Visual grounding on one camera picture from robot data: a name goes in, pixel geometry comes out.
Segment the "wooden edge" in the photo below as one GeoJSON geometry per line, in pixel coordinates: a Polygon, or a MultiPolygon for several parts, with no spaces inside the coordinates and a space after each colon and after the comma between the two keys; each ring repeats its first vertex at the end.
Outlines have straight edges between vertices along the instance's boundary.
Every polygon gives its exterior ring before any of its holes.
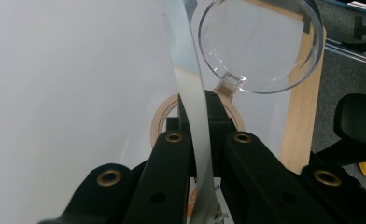
{"type": "MultiPolygon", "coordinates": [[[[323,28],[323,32],[325,41],[325,28],[323,28]]],[[[313,74],[302,84],[293,88],[290,94],[289,110],[279,159],[286,168],[296,174],[299,174],[309,162],[323,55],[324,52],[322,51],[313,74]]]]}

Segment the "brass ring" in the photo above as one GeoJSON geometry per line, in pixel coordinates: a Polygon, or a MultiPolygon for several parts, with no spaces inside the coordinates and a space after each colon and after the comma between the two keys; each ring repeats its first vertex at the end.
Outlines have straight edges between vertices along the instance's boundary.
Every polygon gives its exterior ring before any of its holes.
{"type": "Polygon", "coordinates": [[[108,169],[98,175],[96,182],[102,187],[110,187],[119,183],[121,178],[122,174],[120,171],[115,169],[108,169]]]}
{"type": "Polygon", "coordinates": [[[252,138],[245,133],[238,133],[233,137],[233,139],[240,143],[249,143],[252,141],[252,138]]]}
{"type": "Polygon", "coordinates": [[[183,139],[183,135],[180,133],[169,133],[165,138],[168,142],[177,143],[183,139]]]}
{"type": "Polygon", "coordinates": [[[317,181],[327,186],[338,187],[342,184],[340,177],[327,170],[315,170],[314,177],[317,181]]]}

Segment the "strip of tape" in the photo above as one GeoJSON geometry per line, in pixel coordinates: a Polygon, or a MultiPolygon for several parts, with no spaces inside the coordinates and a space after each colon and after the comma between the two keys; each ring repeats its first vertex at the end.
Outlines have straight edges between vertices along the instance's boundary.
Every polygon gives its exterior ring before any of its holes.
{"type": "Polygon", "coordinates": [[[179,94],[189,119],[197,167],[198,193],[190,223],[211,224],[220,223],[223,216],[214,191],[204,84],[190,28],[196,6],[196,0],[163,0],[162,16],[179,94]]]}

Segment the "transparent bowl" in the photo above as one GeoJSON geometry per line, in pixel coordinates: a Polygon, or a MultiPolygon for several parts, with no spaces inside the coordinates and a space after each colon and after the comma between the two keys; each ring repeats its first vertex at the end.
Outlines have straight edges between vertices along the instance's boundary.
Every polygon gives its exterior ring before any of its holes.
{"type": "Polygon", "coordinates": [[[255,93],[285,91],[304,81],[323,47],[317,8],[304,0],[215,0],[198,35],[215,75],[255,93]]]}

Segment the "gray carpet floor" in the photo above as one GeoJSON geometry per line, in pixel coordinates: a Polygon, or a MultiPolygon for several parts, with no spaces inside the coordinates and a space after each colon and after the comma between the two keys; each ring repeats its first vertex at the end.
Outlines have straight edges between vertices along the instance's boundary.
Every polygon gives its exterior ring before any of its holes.
{"type": "MultiPolygon", "coordinates": [[[[354,19],[355,16],[361,16],[364,23],[366,14],[320,0],[316,3],[329,38],[358,42],[353,34],[354,19]]],[[[366,94],[366,63],[325,51],[312,151],[318,152],[339,139],[333,131],[334,109],[337,102],[349,93],[366,94]]],[[[357,164],[344,168],[366,188],[366,177],[357,164]]]]}

